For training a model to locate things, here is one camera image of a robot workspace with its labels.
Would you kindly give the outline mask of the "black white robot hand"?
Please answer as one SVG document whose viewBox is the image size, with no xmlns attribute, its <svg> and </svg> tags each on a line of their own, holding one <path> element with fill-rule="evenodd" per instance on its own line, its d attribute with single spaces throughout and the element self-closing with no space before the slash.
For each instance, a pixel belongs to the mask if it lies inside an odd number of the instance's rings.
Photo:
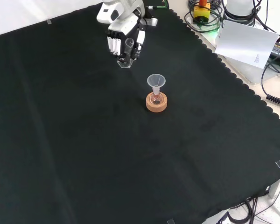
<svg viewBox="0 0 280 224">
<path fill-rule="evenodd" d="M 107 31 L 109 52 L 121 68 L 130 68 L 140 57 L 146 36 L 147 23 L 132 13 L 123 20 L 113 22 Z"/>
</svg>

